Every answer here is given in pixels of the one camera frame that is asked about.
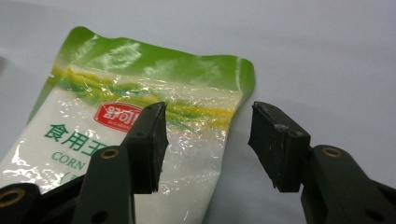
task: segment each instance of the plastic packaging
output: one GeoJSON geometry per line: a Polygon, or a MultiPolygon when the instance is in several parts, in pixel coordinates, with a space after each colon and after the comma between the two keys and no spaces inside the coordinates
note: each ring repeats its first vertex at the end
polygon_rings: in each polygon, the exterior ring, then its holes
{"type": "Polygon", "coordinates": [[[254,88],[249,61],[108,39],[78,27],[51,73],[0,164],[0,187],[31,182],[46,192],[83,175],[95,150],[119,145],[144,106],[164,101],[170,144],[160,189],[135,195],[137,222],[202,222],[232,116],[254,88]]]}

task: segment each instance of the white tabletop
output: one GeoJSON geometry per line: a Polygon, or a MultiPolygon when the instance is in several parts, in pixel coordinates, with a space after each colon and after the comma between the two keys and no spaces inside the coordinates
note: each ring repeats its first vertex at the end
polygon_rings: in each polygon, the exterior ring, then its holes
{"type": "Polygon", "coordinates": [[[86,26],[193,54],[253,62],[256,89],[236,113],[205,223],[305,223],[248,146],[251,105],[280,107],[311,146],[348,151],[396,188],[396,2],[0,1],[0,158],[27,121],[68,32],[86,26]]]}

